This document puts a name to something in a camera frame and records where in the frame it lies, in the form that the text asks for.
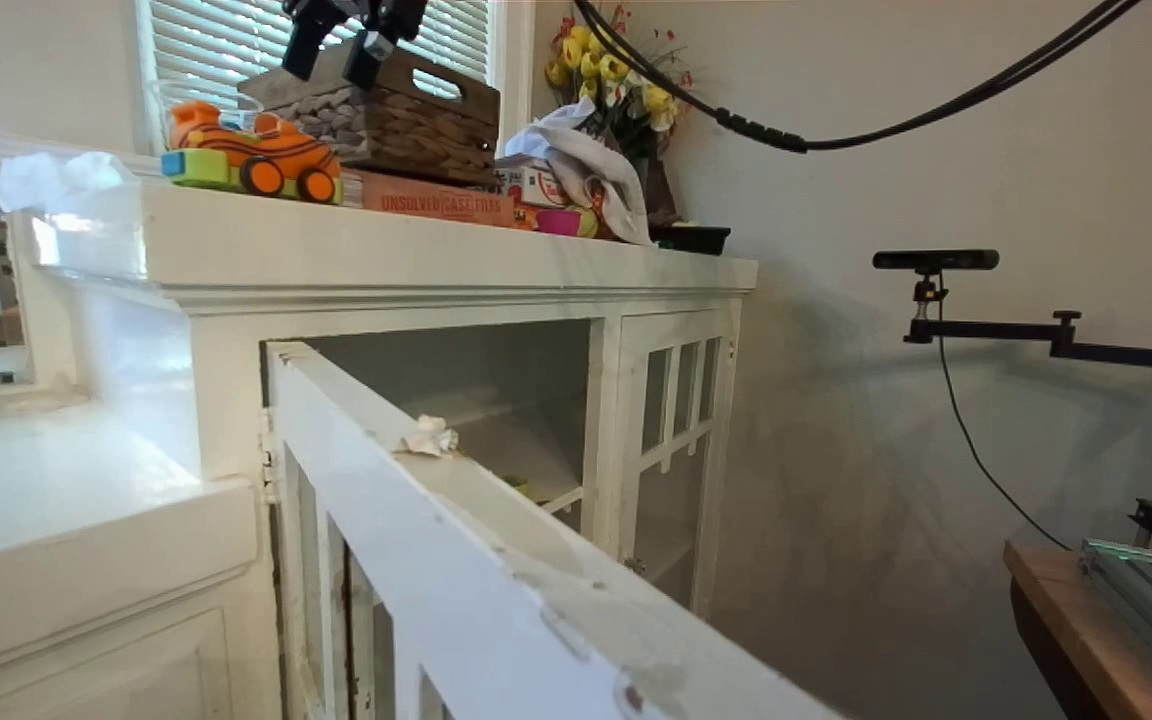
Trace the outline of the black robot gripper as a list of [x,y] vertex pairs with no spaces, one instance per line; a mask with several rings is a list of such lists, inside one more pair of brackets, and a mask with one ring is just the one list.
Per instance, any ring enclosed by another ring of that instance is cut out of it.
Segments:
[[353,39],[342,80],[369,91],[394,39],[420,30],[422,8],[427,0],[284,0],[284,15],[293,19],[284,66],[307,80],[323,35],[342,19],[359,19],[365,30]]

